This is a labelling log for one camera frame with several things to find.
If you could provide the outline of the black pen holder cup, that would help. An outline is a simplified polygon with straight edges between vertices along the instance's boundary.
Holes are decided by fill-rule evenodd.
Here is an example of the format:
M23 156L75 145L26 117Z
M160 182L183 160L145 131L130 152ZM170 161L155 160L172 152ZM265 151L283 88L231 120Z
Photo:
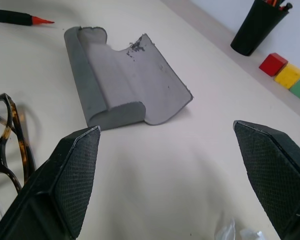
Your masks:
M277 6L265 0L254 0L244 22L236 33L230 46L243 56L251 56L270 32L289 14L285 6Z

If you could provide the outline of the black pen with red tip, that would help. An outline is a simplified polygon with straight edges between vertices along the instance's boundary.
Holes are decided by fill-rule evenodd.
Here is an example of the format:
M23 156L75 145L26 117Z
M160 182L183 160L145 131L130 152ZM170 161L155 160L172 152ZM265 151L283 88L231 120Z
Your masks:
M33 26L41 24L54 24L55 22L32 16L28 13L0 9L0 23Z

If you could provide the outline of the red wooden block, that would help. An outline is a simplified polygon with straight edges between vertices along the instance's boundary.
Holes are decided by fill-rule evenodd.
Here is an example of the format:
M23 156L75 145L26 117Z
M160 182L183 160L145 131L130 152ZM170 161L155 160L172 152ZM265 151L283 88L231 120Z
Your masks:
M270 77L275 77L286 65L288 60L278 53L270 53L259 66Z

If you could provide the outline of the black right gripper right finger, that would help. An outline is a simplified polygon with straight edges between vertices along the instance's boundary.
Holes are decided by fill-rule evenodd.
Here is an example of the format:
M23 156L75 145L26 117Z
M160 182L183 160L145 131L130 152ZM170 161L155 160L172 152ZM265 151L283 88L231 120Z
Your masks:
M281 240L300 240L300 147L284 132L233 123L247 177Z

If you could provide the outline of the grey glasses case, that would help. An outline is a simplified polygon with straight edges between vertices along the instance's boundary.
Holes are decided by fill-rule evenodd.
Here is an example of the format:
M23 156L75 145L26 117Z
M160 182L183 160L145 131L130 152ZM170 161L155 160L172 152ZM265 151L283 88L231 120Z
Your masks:
M72 27L65 46L87 126L161 125L193 100L147 34L114 50L102 27Z

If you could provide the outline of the yellow wooden block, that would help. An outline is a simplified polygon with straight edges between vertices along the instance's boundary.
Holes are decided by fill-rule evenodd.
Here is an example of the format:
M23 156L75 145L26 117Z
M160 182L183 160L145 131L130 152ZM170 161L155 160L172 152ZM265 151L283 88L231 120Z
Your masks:
M288 63L274 78L274 81L289 90L300 79L300 68Z

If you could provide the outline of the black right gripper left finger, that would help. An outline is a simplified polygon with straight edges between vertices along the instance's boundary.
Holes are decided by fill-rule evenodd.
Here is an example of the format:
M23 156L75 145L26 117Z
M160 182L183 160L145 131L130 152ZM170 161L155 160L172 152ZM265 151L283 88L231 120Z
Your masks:
M0 240L76 240L92 194L99 126L62 138L0 220Z

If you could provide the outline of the tortoiseshell eyeglasses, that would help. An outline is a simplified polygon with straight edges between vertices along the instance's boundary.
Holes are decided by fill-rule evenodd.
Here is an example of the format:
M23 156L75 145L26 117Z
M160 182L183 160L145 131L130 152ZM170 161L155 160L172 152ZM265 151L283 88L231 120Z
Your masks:
M6 93L0 94L0 174L6 175L13 183L17 192L22 186L20 181L8 167L6 147L11 134L14 133L20 152L23 170L23 183L26 184L36 171L35 160L28 141L23 133L21 118L17 106Z

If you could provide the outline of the crumpled white paper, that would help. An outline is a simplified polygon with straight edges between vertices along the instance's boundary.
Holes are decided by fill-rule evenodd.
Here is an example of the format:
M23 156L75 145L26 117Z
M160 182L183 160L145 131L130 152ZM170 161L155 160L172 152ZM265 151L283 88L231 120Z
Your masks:
M224 218L218 220L214 240L266 240L261 231L253 231L248 228L241 229L237 236L236 221L234 218Z

